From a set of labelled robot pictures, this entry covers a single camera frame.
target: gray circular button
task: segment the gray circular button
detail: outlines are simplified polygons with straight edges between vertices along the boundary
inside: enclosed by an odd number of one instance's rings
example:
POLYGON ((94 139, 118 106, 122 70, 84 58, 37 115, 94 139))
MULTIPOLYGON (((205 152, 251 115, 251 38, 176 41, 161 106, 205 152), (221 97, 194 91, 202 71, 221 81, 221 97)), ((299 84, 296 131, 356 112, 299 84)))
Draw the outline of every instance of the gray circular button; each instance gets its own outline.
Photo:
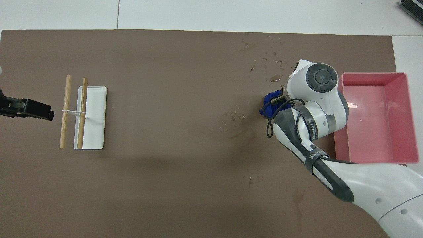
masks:
POLYGON ((329 82, 329 80, 331 80, 332 77, 330 76, 330 73, 328 71, 321 70, 321 71, 318 71, 316 73, 316 75, 314 76, 314 78, 316 79, 316 81, 319 84, 326 84, 326 83, 329 82))

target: wooden stick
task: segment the wooden stick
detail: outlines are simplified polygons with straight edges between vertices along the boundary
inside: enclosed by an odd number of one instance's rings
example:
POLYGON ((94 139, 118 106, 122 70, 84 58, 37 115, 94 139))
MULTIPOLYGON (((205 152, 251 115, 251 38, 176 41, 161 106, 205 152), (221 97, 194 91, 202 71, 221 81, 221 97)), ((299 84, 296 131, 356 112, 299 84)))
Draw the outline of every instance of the wooden stick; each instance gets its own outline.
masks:
MULTIPOLYGON (((72 76, 66 76, 66 86, 65 86, 65 102, 63 103, 63 110, 69 110, 69 100, 71 99, 71 84, 72 76)), ((62 130, 60 132, 60 148, 64 149, 66 144, 66 130, 68 127, 68 112, 63 112, 62 117, 62 130)))
POLYGON ((84 126, 85 126, 85 109, 87 106, 87 88, 88 88, 88 79, 83 78, 82 83, 82 97, 81 97, 81 116, 80 116, 80 124, 78 129, 78 141, 77 141, 77 149, 82 149, 82 142, 84 140, 84 126))

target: black device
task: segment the black device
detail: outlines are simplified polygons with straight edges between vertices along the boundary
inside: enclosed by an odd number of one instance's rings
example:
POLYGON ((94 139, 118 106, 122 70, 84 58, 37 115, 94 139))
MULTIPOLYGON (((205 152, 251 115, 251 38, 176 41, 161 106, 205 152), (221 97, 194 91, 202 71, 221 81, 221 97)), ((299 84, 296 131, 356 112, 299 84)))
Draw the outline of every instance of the black device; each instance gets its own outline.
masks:
POLYGON ((51 106, 28 98, 17 99, 4 96, 0 89, 0 115, 8 117, 35 117, 53 120, 51 106))
POLYGON ((399 6, 423 25, 423 0, 401 0, 399 6))

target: water stain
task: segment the water stain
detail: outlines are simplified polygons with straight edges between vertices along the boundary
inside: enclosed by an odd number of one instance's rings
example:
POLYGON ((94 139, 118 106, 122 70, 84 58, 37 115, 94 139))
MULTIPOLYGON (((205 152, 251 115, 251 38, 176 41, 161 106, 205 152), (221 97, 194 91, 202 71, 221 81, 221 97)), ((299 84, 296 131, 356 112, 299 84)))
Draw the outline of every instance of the water stain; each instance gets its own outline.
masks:
POLYGON ((235 135, 233 135, 233 136, 229 136, 228 138, 229 138, 229 139, 234 139, 234 138, 236 138, 236 137, 238 137, 238 136, 240 136, 240 135, 243 135, 243 134, 247 133, 249 130, 250 130, 250 129, 245 129, 245 130, 243 130, 243 131, 241 131, 241 132, 239 132, 239 133, 237 133, 237 134, 235 134, 235 135))
POLYGON ((294 213, 297 215, 297 226, 298 232, 302 231, 302 211, 300 208, 300 203, 304 200, 305 190, 300 193, 298 189, 295 190, 295 193, 292 194, 292 202, 294 202, 295 210, 294 213))
POLYGON ((257 43, 249 43, 249 42, 246 42, 246 41, 244 41, 244 39, 241 40, 241 43, 244 43, 244 46, 239 50, 240 52, 253 49, 257 45, 257 43))
POLYGON ((231 119, 232 119, 232 121, 235 123, 236 122, 236 118, 235 118, 235 116, 233 115, 233 112, 231 113, 231 119))
POLYGON ((270 78, 269 82, 276 82, 280 80, 280 75, 276 75, 270 78))
POLYGON ((225 130, 227 130, 228 129, 228 125, 226 124, 226 122, 222 121, 222 123, 225 126, 225 130))
POLYGON ((248 188, 250 188, 250 186, 253 185, 253 184, 254 184, 253 177, 249 177, 248 178, 248 188))

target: black cable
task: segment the black cable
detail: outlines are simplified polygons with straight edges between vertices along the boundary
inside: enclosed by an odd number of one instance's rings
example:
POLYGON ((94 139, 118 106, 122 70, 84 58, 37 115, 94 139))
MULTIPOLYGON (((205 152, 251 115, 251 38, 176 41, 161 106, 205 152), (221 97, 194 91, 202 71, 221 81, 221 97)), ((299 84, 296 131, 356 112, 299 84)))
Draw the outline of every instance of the black cable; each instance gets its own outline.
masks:
POLYGON ((264 106, 262 107, 262 111, 263 111, 264 116, 268 120, 267 127, 266 127, 267 137, 271 138, 273 136, 272 120, 276 117, 276 115, 279 112, 279 110, 281 110, 285 105, 287 105, 288 103, 290 103, 292 101, 300 101, 303 105, 305 105, 305 102, 302 99, 300 99, 300 98, 293 98, 293 99, 287 100, 286 102, 282 103, 282 105, 277 108, 277 110, 273 113, 273 115, 271 117, 268 117, 267 114, 266 114, 266 112, 265 112, 266 107, 269 106, 269 104, 271 104, 271 102, 268 102, 268 103, 264 104, 264 106))

